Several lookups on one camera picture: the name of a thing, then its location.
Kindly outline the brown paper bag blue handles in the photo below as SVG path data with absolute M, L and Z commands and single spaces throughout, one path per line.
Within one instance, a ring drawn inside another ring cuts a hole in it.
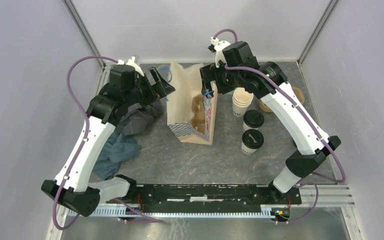
M 169 65 L 172 74 L 169 84 L 175 91 L 167 97 L 167 125 L 183 143 L 211 146 L 218 94 L 214 83 L 211 84 L 213 97 L 202 93 L 200 69 L 204 66 L 203 63 L 183 66 L 174 61 Z

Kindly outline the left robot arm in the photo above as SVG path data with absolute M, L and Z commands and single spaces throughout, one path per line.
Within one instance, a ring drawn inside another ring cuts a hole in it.
M 108 82 L 83 112 L 84 125 L 68 160 L 54 179 L 42 183 L 41 190 L 53 200 L 54 212 L 61 205 L 88 217 L 99 204 L 115 198 L 125 204 L 136 200 L 137 190 L 132 187 L 136 181 L 131 178 L 117 175 L 89 183 L 89 177 L 106 141 L 128 114 L 129 107 L 150 105 L 176 90 L 155 67 L 149 68 L 149 73 L 154 83 L 132 63 L 111 67 Z

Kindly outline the white paper coffee cup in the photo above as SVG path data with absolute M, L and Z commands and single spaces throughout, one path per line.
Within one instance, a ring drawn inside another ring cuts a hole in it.
M 259 128 L 262 126 L 262 124 L 250 124 L 246 121 L 243 122 L 243 125 L 242 125 L 242 129 L 243 131 L 247 131 L 247 130 L 251 130 L 251 129 L 254 129 L 254 130 L 259 130 Z

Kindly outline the black plastic cup lid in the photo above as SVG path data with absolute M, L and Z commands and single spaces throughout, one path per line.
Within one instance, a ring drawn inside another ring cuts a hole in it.
M 245 112 L 245 114 L 243 115 L 243 121 L 253 125 L 263 125 L 265 122 L 265 117 L 260 111 L 251 109 Z

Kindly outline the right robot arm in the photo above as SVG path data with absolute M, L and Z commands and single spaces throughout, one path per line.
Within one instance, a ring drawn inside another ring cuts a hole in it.
M 270 108 L 296 144 L 297 150 L 285 161 L 268 191 L 273 203 L 282 204 L 289 198 L 289 190 L 313 174 L 328 156 L 337 158 L 335 150 L 341 140 L 328 135 L 311 118 L 279 65 L 272 61 L 260 64 L 247 42 L 229 43 L 212 37 L 208 49 L 215 54 L 215 62 L 199 70 L 202 93 L 211 92 L 212 84 L 219 94 L 244 88 Z

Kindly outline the stack of paper cups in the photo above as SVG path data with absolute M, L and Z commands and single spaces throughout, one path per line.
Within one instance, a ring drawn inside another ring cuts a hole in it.
M 247 92 L 243 87 L 237 87 L 232 95 L 232 113 L 236 117 L 245 114 L 254 99 L 254 94 Z

